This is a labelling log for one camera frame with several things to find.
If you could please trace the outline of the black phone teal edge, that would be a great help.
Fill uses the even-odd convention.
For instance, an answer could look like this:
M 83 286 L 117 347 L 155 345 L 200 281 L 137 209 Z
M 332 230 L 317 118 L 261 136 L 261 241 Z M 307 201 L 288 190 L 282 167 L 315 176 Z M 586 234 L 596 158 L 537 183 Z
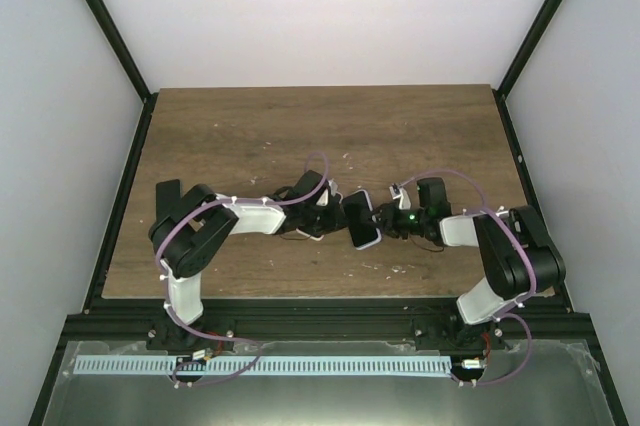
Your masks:
M 155 217 L 157 221 L 162 221 L 171 214 L 174 204 L 180 201 L 181 195 L 180 179 L 162 181 L 155 185 Z

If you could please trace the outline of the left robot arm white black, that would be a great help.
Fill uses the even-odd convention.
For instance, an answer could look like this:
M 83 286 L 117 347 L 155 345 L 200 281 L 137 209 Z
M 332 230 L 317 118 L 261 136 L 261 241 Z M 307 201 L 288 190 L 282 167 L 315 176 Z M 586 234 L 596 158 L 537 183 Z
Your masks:
M 170 339 L 191 350 L 215 337 L 202 322 L 201 277 L 229 237 L 297 233 L 319 241 L 346 227 L 342 201 L 337 183 L 313 170 L 260 198 L 227 196 L 206 184 L 184 192 L 178 179 L 157 183 L 149 240 L 172 321 Z

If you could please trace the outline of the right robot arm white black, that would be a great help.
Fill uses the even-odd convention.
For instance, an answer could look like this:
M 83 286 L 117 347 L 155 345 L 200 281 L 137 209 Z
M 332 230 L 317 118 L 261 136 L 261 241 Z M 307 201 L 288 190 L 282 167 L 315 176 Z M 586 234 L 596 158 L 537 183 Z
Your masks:
M 455 214 L 442 178 L 420 178 L 416 189 L 416 208 L 405 185 L 394 184 L 389 202 L 367 205 L 355 218 L 359 225 L 389 238 L 419 236 L 441 249 L 479 251 L 484 276 L 458 297 L 456 312 L 444 324 L 451 346 L 468 348 L 479 338 L 482 326 L 505 318 L 534 295 L 564 282 L 564 260 L 533 207 L 492 211 L 481 206 Z

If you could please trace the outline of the beige phone case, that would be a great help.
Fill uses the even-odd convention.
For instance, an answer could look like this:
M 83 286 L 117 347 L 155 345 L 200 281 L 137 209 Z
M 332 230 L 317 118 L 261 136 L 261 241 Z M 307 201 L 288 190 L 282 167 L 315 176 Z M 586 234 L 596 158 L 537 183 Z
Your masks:
M 296 232 L 301 235 L 305 239 L 311 239 L 314 241 L 321 241 L 324 238 L 324 233 L 322 231 L 317 230 L 303 230 L 300 228 L 296 229 Z

